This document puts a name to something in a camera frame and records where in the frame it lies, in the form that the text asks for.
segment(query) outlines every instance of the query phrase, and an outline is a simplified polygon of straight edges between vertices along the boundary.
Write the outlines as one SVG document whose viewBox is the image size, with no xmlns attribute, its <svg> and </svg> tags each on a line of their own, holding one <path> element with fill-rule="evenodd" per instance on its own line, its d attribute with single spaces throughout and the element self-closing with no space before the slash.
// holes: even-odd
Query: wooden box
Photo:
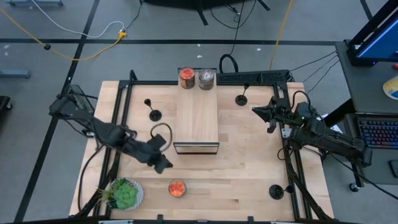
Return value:
<svg viewBox="0 0 398 224">
<path fill-rule="evenodd" d="M 177 120 L 174 148 L 177 154 L 217 154 L 218 109 L 217 83 L 210 90 L 199 87 L 199 74 L 195 73 L 195 86 L 181 87 L 178 78 Z"/>
</svg>

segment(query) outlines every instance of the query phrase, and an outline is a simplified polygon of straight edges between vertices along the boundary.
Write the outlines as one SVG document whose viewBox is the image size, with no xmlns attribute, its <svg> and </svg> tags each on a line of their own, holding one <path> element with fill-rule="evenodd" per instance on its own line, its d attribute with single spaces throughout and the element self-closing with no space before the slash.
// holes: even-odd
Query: potted plant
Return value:
<svg viewBox="0 0 398 224">
<path fill-rule="evenodd" d="M 101 201 L 110 208 L 132 210 L 144 199 L 142 186 L 134 180 L 120 178 L 111 183 L 107 190 L 101 190 Z"/>
</svg>

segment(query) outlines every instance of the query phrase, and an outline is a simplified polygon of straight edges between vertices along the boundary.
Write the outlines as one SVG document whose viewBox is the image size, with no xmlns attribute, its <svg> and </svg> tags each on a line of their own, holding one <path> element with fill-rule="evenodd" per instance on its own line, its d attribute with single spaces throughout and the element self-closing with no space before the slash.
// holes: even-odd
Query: succulent plant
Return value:
<svg viewBox="0 0 398 224">
<path fill-rule="evenodd" d="M 135 204 L 138 190 L 126 179 L 118 179 L 109 190 L 101 193 L 111 208 L 126 209 Z"/>
</svg>

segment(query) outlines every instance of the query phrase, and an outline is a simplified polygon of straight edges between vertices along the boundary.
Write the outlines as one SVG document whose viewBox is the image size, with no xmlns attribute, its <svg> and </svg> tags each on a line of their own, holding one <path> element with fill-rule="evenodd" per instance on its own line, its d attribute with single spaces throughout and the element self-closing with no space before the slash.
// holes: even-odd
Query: wooden tabletop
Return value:
<svg viewBox="0 0 398 224">
<path fill-rule="evenodd" d="M 102 84 L 95 116 L 104 122 L 111 121 L 117 87 L 118 81 Z M 295 91 L 303 90 L 303 85 L 288 83 L 288 88 L 291 98 Z M 248 104 L 238 106 L 234 99 L 242 90 L 241 86 L 218 86 L 220 148 L 217 155 L 177 155 L 170 147 L 165 155 L 174 167 L 164 170 L 163 174 L 122 155 L 118 176 L 138 181 L 144 188 L 145 198 L 138 209 L 128 212 L 113 210 L 111 218 L 153 220 L 158 214 L 163 214 L 165 220 L 247 220 L 248 216 L 254 216 L 256 221 L 293 221 L 290 197 L 286 195 L 281 200 L 274 200 L 268 193 L 273 184 L 288 185 L 285 162 L 277 158 L 277 151 L 282 147 L 280 132 L 277 128 L 274 133 L 267 134 L 269 124 L 251 111 L 253 106 L 268 104 L 273 87 L 251 86 L 245 94 Z M 151 99 L 154 110 L 162 112 L 159 122 L 175 127 L 176 94 L 177 85 L 133 86 L 127 125 L 138 132 L 137 140 L 149 140 L 149 130 L 156 124 L 149 119 L 150 109 L 144 104 L 146 98 Z M 298 102 L 304 99 L 301 94 L 296 96 Z M 169 140 L 167 128 L 160 126 L 158 133 Z M 89 139 L 82 167 L 94 150 L 95 141 Z M 300 152 L 308 191 L 325 213 L 333 217 L 319 156 L 310 151 Z M 83 179 L 82 205 L 98 186 L 103 156 L 104 150 L 88 165 Z M 187 185 L 187 194 L 182 198 L 169 194 L 168 185 L 174 179 L 182 179 Z M 78 212 L 77 186 L 70 214 Z M 304 217 L 303 209 L 300 209 L 300 214 Z"/>
</svg>

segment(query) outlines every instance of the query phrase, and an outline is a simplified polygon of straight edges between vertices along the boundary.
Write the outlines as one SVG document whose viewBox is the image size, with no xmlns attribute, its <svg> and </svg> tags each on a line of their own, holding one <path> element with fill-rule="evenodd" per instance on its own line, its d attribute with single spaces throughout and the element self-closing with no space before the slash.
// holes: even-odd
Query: computer keyboard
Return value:
<svg viewBox="0 0 398 224">
<path fill-rule="evenodd" d="M 287 82 L 291 78 L 288 70 L 271 70 L 256 72 L 219 73 L 217 82 Z"/>
<path fill-rule="evenodd" d="M 398 149 L 398 117 L 359 117 L 358 126 L 368 147 Z"/>
</svg>

